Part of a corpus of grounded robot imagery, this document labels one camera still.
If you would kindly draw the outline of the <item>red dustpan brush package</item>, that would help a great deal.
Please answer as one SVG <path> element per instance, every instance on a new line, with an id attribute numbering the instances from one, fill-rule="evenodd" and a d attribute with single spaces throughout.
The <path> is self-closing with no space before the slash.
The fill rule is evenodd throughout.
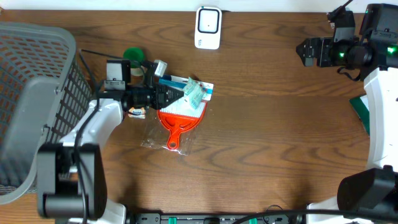
<path id="1" fill-rule="evenodd" d="M 189 78 L 164 75 L 159 79 L 159 83 L 183 91 Z M 214 90 L 214 84 L 197 81 L 206 91 L 199 107 L 196 110 L 186 109 L 182 97 L 164 109 L 151 111 L 147 115 L 147 125 L 141 146 L 188 155 L 195 140 L 195 129 L 205 117 L 205 111 Z"/>

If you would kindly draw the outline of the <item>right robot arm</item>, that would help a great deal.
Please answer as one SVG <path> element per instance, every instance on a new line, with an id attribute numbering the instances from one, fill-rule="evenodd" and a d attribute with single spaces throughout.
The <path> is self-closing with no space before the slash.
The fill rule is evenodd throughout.
<path id="1" fill-rule="evenodd" d="M 305 39 L 296 47 L 304 66 L 337 67 L 364 83 L 369 112 L 366 169 L 344 178 L 336 196 L 311 203 L 304 223 L 397 222 L 397 6 L 368 4 L 359 35 L 345 5 L 327 13 L 332 37 Z"/>

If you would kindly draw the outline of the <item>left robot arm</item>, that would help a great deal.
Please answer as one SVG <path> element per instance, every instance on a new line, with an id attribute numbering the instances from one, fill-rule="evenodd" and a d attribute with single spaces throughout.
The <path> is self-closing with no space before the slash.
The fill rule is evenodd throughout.
<path id="1" fill-rule="evenodd" d="M 163 85 L 167 63 L 136 63 L 142 84 L 130 85 L 131 61 L 108 60 L 107 77 L 76 126 L 56 143 L 37 152 L 37 209 L 43 218 L 63 223 L 129 223 L 127 208 L 107 196 L 101 150 L 131 108 L 160 110 L 184 96 Z"/>

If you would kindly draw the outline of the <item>green grip gloves package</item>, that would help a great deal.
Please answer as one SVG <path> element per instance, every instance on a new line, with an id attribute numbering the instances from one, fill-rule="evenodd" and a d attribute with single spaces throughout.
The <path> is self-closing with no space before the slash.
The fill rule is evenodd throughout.
<path id="1" fill-rule="evenodd" d="M 354 111 L 362 122 L 363 128 L 370 135 L 369 103 L 366 95 L 357 96 L 349 100 Z"/>

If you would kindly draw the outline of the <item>orange snack box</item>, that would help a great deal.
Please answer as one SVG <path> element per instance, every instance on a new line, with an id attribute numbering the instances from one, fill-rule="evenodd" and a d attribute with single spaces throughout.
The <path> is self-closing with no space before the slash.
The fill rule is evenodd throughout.
<path id="1" fill-rule="evenodd" d="M 141 108 L 132 107 L 128 110 L 127 115 L 130 118 L 145 119 L 146 118 L 146 109 L 144 107 L 141 107 Z"/>

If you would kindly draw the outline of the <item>pale green wipes packet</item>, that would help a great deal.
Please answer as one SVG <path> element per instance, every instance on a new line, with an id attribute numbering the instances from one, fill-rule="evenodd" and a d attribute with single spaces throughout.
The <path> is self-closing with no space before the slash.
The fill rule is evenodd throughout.
<path id="1" fill-rule="evenodd" d="M 184 97 L 183 105 L 186 109 L 196 110 L 206 91 L 200 86 L 200 83 L 192 78 L 188 79 L 187 84 L 183 88 Z"/>

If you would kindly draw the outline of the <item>green lid white jar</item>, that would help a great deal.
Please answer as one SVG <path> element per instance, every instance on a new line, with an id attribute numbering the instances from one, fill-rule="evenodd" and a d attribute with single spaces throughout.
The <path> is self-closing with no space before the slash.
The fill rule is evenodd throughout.
<path id="1" fill-rule="evenodd" d="M 123 57 L 131 61 L 131 75 L 141 77 L 144 75 L 144 69 L 141 62 L 144 61 L 145 55 L 142 49 L 138 47 L 130 47 L 123 53 Z"/>

